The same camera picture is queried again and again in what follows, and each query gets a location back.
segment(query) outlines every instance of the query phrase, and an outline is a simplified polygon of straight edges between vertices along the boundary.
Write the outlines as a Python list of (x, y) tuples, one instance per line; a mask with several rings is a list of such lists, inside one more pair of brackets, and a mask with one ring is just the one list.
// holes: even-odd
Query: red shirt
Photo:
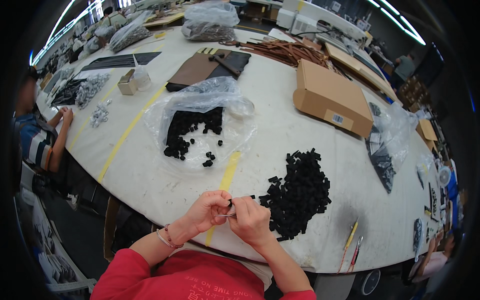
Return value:
[[(237, 261), (197, 251), (179, 251), (153, 276), (145, 259), (131, 249), (117, 252), (96, 284), (91, 300), (179, 299), (259, 300), (263, 282)], [(315, 300), (313, 291), (290, 292), (282, 300)]]

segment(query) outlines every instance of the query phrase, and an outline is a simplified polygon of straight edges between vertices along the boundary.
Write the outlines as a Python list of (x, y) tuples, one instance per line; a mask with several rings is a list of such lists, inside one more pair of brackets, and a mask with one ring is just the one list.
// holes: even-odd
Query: bracelet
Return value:
[(174, 243), (170, 243), (172, 242), (172, 239), (170, 237), (170, 235), (168, 234), (168, 226), (170, 224), (166, 224), (165, 225), (165, 233), (167, 234), (167, 238), (168, 238), (168, 241), (166, 241), (161, 235), (160, 235), (160, 229), (157, 229), (156, 230), (156, 235), (158, 236), (159, 239), (162, 240), (162, 242), (164, 242), (167, 246), (169, 246), (170, 248), (173, 248), (173, 249), (178, 249), (178, 248), (181, 248), (183, 247), (183, 244), (182, 245), (175, 245)]

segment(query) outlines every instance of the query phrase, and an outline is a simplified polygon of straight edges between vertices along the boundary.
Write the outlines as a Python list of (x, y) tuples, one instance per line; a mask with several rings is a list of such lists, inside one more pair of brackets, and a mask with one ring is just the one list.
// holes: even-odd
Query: glue bottle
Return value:
[(146, 68), (138, 64), (135, 55), (133, 55), (133, 61), (135, 62), (135, 72), (133, 73), (133, 77), (137, 81), (138, 90), (146, 91), (152, 85), (150, 76), (148, 76)]

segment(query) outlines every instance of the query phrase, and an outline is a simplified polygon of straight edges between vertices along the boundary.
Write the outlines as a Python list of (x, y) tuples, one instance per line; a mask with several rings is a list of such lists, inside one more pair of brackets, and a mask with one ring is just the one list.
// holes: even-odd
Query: silver bangle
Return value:
[(158, 238), (162, 240), (162, 242), (164, 242), (167, 246), (169, 246), (170, 248), (172, 249), (176, 249), (177, 247), (173, 246), (172, 244), (170, 244), (169, 242), (167, 242), (161, 235), (160, 235), (160, 229), (157, 229), (156, 230), (156, 235), (158, 235)]

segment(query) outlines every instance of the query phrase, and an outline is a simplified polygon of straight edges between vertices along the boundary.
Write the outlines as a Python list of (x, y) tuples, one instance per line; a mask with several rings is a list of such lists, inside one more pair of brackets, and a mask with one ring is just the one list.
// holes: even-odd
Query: striped shirt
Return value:
[(20, 123), (20, 141), (22, 144), (22, 157), (27, 163), (48, 171), (48, 162), (52, 155), (54, 136), (37, 125), (33, 114), (16, 118)]

